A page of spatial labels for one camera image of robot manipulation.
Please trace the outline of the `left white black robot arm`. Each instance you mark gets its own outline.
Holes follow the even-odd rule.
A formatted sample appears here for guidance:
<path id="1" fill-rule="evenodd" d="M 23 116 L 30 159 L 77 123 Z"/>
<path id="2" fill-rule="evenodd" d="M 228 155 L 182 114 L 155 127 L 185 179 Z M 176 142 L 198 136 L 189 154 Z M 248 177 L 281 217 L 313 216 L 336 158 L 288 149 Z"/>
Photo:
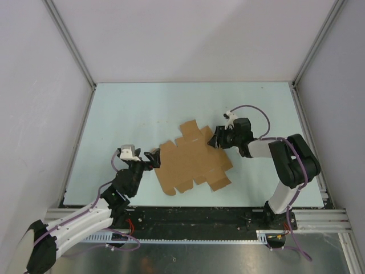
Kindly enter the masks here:
<path id="1" fill-rule="evenodd" d="M 34 243 L 26 273 L 45 273 L 78 242 L 97 231 L 125 224 L 126 208 L 137 194 L 143 173 L 161 166 L 160 149 L 145 152 L 146 160 L 133 145 L 121 146 L 115 155 L 128 167 L 118 170 L 113 180 L 99 187 L 94 202 L 48 224 L 41 220 L 30 224 Z"/>

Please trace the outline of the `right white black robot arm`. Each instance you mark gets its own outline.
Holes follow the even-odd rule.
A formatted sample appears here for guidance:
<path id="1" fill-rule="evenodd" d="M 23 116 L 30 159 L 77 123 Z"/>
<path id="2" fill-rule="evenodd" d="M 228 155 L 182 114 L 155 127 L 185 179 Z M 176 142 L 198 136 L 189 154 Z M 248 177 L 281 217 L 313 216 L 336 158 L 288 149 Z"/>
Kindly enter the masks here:
<path id="1" fill-rule="evenodd" d="M 235 147 L 243 158 L 270 158 L 279 183 L 265 202 L 262 216 L 252 223 L 259 228 L 280 229 L 290 223 L 290 210 L 299 193 L 321 172 L 318 159 L 300 134 L 287 138 L 255 138 L 248 118 L 233 118 L 217 126 L 207 145 Z"/>

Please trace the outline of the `brown cardboard box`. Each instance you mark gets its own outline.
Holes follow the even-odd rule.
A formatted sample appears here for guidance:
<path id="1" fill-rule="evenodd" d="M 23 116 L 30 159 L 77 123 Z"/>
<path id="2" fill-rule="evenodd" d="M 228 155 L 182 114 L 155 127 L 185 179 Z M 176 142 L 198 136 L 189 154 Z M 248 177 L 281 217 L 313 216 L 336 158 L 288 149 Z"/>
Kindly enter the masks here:
<path id="1" fill-rule="evenodd" d="M 209 126 L 199 128 L 195 120 L 180 125 L 181 137 L 159 145 L 161 166 L 156 169 L 162 191 L 169 196 L 207 183 L 212 191 L 231 184 L 226 171 L 233 165 L 226 152 L 213 148 Z"/>

